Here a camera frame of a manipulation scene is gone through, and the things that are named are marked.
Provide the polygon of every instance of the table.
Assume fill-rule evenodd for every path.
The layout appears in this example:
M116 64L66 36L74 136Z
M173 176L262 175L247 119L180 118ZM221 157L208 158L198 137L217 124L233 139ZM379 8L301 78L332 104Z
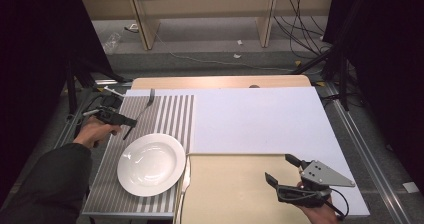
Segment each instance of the table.
M253 88L249 89L248 87L256 85L261 88ZM159 132L166 133L166 134L172 134L177 139L180 140L182 145L186 148L187 152L194 152L194 153L257 153L258 151L263 153L273 153L273 152L279 152L285 150L290 150L291 153L296 155L296 146L302 147L302 145L305 145L305 142L311 142L314 143L315 147L311 147L310 151L307 153L305 151L302 151L301 153L304 154L300 158L304 158L305 160L312 160L313 156L316 157L317 152L320 152L320 148L323 148L321 146L322 143L319 141L311 141L310 138L316 138L315 135L321 135L321 139L324 140L324 144L322 145L332 145L331 152L327 153L325 156L323 156L322 161L326 163L329 166L335 166L336 164L332 161L339 160L343 165L343 174L346 175L348 178L352 178L351 173L349 171L349 168L347 167L347 164L345 163L343 154L341 153L340 147L338 146L337 141L335 140L334 133L332 133L331 126L329 126L328 119L326 119L325 113L323 112L322 106L319 102L318 97L316 96L315 89L313 89L310 86L310 83L308 79L305 76L226 76L226 77L172 77L172 78L140 78L136 79L133 83L132 89L127 92L127 98L124 100L123 107L126 105L125 102L128 101L135 101L134 103L141 103L140 105L143 105L143 102L147 101L146 94L148 93L148 89L155 88L158 89L156 91L158 101L155 101L153 107L150 109L152 110L151 113L146 112L145 120L141 119L140 122L145 122L148 127L146 127L143 131L137 132L135 136L142 136L147 133L153 133L159 130ZM266 108L261 108L264 112L258 112L255 115L259 116L268 116L267 110L275 110L275 105L281 104L281 108L285 109L286 112L281 112L284 115L287 115L288 112L292 112L293 106L299 106L299 108L306 108L309 107L309 110L305 110L306 114L302 114L303 121L300 123L300 126L303 126L303 129L308 128L310 125L307 124L307 121L313 122L313 120L307 120L309 117L318 118L320 120L315 121L324 121L322 123L324 132L317 130L314 131L313 134L310 135L309 138L303 137L303 135L299 135L296 130L287 134L288 140L298 139L296 140L298 145L290 145L286 146L288 149L281 148L277 141L278 145L276 145L275 138L280 138L278 136L275 136L273 133L275 132L269 132L270 127L269 125L273 125L273 122L264 123L263 124L263 130L259 130L257 135L249 135L249 139L251 139L254 143L261 142L257 140L258 136L269 136L269 142L270 144L264 144L261 146L260 149L258 149L258 145L252 145L252 143L244 143L244 146L240 148L240 145L235 145L234 143L240 143L240 140L237 139L240 138L239 136L220 136L220 143L213 143L214 139L210 138L208 134L213 135L213 133L222 133L225 132L226 128L223 128L222 124L217 124L217 122L220 122L220 119L214 119L211 117L208 117L208 112L201 111L201 110L210 110L210 113L223 113L223 116L227 117L228 120L226 120L226 127L229 127L227 129L232 129L235 126L249 126L248 121L244 122L243 125L238 124L234 120L234 112L232 109L225 109L228 105L222 105L222 102L218 101L220 98L228 99L229 97L236 97L235 99L239 102L238 104L243 105L244 107L240 108L241 110L244 110L244 108L251 108L252 105L255 105L255 102L252 102L250 100L249 104L249 97L252 94L252 97L254 95L259 96L268 96L268 97L276 97L275 94L278 94L277 98L268 98L267 102L263 103L273 103L274 106L267 106ZM284 101L287 100L289 97L293 97L293 95L299 95L304 96L306 99L303 100L303 104L297 103L295 101ZM171 121L160 121L162 124L155 124L154 125L149 124L150 122L147 122L147 120L158 120L158 116L155 116L155 113L158 111L153 110L162 110L162 112L165 112L167 110L174 110L173 113L179 113L178 108L172 108L175 106L185 106L187 107L186 111L190 114L190 118L188 118L186 121L174 121L174 123L180 123L179 125L173 125ZM128 110L122 110L127 115L133 115L134 113L127 112ZM277 124L281 124L281 120L284 120L284 118L281 118L279 115L272 114L273 117L271 119L277 120ZM184 114L181 114L180 117L175 116L174 114L167 114L169 120L182 120L180 117L184 117ZM181 123L195 123L191 124L190 130L187 131L187 129L180 128L183 126ZM285 123L285 125L299 125L293 123ZM128 143L122 143L121 141L116 142L116 139L111 139L111 141L108 144L108 149L105 153L106 159L115 159L115 163L110 160L103 160L101 169L105 165L111 165L112 167L107 169L107 171L100 170L98 173L98 176L96 177L96 181L93 184L92 187L92 193L93 196L90 195L90 197L87 200L87 204L83 210L83 215L90 215L90 216L101 216L101 217L125 217L125 218L172 218L173 217L173 210L174 205L178 201L175 199L175 193L178 191L177 186L174 186L169 191L167 191L167 194L164 194L163 196L159 197L152 197L152 198L139 198L129 195L125 190L123 190L122 187L119 186L119 183L117 183L116 177L116 161L117 157L119 157L120 153L122 153L123 148L125 148L125 145L128 145L131 143L131 139L128 140ZM110 183L114 182L114 184L111 184L113 186L112 189L107 189L105 186L109 185ZM359 191L353 190L354 193L350 193L348 195L348 199L352 201L352 196L357 196L358 199L354 200L353 204L351 203L351 213L353 215L369 215L368 210L366 209L366 206L363 202L363 199L359 193ZM108 195L115 195L113 197L110 197L110 200L107 199Z

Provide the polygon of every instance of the floor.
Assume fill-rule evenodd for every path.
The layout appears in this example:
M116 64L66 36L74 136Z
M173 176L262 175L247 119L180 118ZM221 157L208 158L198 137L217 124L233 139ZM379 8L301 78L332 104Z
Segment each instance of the floor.
M326 50L330 45L323 43L320 37L323 34L322 30L325 30L327 17L302 17L302 21L305 24L306 29L313 31L310 32L312 40L301 30L294 29L290 25L293 24L293 17L284 17L283 19L277 18L283 27L285 27L289 33L292 33L294 37L298 38L307 47L308 45L313 49L314 52L319 53L320 51ZM132 33L125 30L129 28L134 21L95 21L93 26L96 29L99 40L102 44L106 44L108 39L114 34L119 35L118 45L111 51L111 55L108 55L110 60L113 59L114 55L119 54L143 54L153 56L156 54L170 54L175 58L180 59L181 62L187 60L187 57L195 59L198 64L204 64L204 62L213 62L214 53L228 54L228 62L217 61L215 64L228 65L228 64L244 64L249 63L247 68L252 70L265 69L260 66L260 63L249 62L249 53L262 53L264 60L267 58L267 54L276 52L292 52L295 56L300 57L293 58L290 60L286 68L287 73L290 70L296 68L296 62L301 61L302 63L307 62L308 58L314 57L315 54L308 51L305 47L295 43L293 39L287 37L287 34L283 32L277 23L277 20L273 21L271 30L271 36L269 46L263 48L260 46L259 37L257 34L255 21L253 18L199 18L199 19L175 19L175 20L162 20L159 31L156 36L152 50L144 50L138 33ZM202 56L192 58L192 55L202 54ZM320 81L319 68L311 69L308 71L308 77L312 81ZM282 74L282 70L263 70L267 74ZM350 72L354 75L354 67L351 67ZM161 75L160 70L156 70L154 74L150 75ZM108 79L102 75L95 75L96 79ZM328 85L317 86L317 92L321 96L328 96L331 94L331 89ZM66 93L61 98L62 104L67 105ZM357 143L352 141L352 133L346 130L346 120L343 118L343 112L337 107L336 103L323 102L323 106L327 112L328 118L336 136L340 142L343 150L353 150L344 152L349 165L352 164L352 173L360 185L360 190L364 199L372 213L369 218L366 219L348 219L346 223L424 223L424 214L420 210L424 207L424 197L420 193L408 193L403 187L403 183L409 182L410 178L407 173L403 170L400 163L397 161L395 155L391 153L384 144L384 137L379 134L378 127L374 125L372 112L366 107L363 107L363 103L360 98L349 99L350 112L349 115L356 124L360 131L361 137L365 140L365 145L370 149L370 153L374 154L375 161L378 164L378 168L384 173L387 178L387 182L394 191L396 197L398 197L401 207L408 216L406 221L397 221L396 218L392 218L393 213L390 213L390 207L387 207L387 200L384 200L386 196L382 194L382 190L379 189L379 184L376 183L372 175L370 175L370 169L362 162L358 163L361 159L361 152L357 151ZM54 147L57 139L61 134L61 129L67 124L65 122L66 108L58 109L51 121L51 128L54 128L54 133L48 133L45 138L49 138L47 146L37 147L33 157L28 161L28 166L36 160L36 158L42 153ZM30 168L23 171L22 177ZM80 217L78 224L89 223L87 217ZM146 223L146 220L96 220L96 223Z

